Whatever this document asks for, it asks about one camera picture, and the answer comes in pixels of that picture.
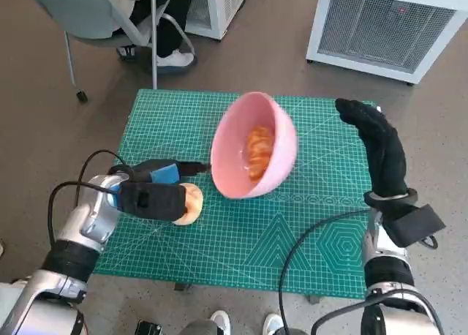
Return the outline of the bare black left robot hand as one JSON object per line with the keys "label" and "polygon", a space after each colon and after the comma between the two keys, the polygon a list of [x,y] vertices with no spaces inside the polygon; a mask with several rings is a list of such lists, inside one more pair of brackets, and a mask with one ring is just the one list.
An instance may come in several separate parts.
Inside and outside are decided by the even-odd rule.
{"label": "bare black left robot hand", "polygon": [[114,165],[108,175],[126,173],[133,182],[178,184],[185,177],[196,176],[211,169],[202,162],[181,162],[175,159],[149,159],[135,166]]}

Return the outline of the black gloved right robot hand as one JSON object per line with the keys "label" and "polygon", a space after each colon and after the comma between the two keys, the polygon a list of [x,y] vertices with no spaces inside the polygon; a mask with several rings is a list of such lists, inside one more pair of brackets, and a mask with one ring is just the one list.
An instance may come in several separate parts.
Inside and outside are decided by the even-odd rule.
{"label": "black gloved right robot hand", "polygon": [[371,105],[338,98],[335,106],[340,119],[358,130],[366,148],[371,191],[379,197],[406,195],[406,157],[396,128]]}

